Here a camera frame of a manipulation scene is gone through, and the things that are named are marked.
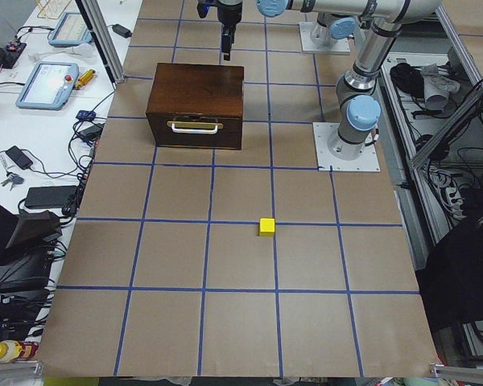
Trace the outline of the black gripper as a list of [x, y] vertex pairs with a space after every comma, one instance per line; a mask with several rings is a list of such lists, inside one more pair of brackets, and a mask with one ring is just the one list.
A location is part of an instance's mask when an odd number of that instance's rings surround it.
[[230, 44], [234, 43], [235, 27], [242, 19], [242, 0], [217, 0], [217, 18], [223, 25], [221, 34], [223, 60], [230, 61]]

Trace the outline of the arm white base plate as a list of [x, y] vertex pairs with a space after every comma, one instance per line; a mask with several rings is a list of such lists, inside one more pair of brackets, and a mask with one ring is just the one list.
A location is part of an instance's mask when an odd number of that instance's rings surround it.
[[369, 133], [361, 144], [351, 145], [338, 135], [336, 122], [314, 122], [313, 137], [319, 171], [379, 172], [375, 145]]
[[335, 22], [322, 27], [317, 22], [300, 22], [302, 52], [327, 55], [349, 55], [348, 37], [355, 26], [349, 22]]

